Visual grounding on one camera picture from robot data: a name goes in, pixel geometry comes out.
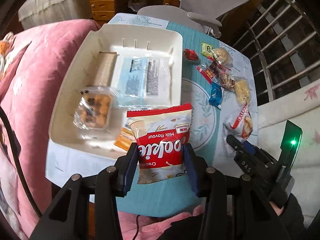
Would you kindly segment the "right forearm black sleeve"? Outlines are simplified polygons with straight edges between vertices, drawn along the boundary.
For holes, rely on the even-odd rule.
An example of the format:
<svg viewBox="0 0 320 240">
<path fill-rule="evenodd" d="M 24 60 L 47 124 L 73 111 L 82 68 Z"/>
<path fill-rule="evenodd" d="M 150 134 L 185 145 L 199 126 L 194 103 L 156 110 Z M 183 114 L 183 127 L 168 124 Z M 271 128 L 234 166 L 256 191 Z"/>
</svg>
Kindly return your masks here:
<svg viewBox="0 0 320 240">
<path fill-rule="evenodd" d="M 282 208 L 270 202 L 277 216 L 284 225 L 290 239 L 319 239 L 319 211 L 308 228 L 304 225 L 304 216 L 297 198 L 290 194 Z"/>
</svg>

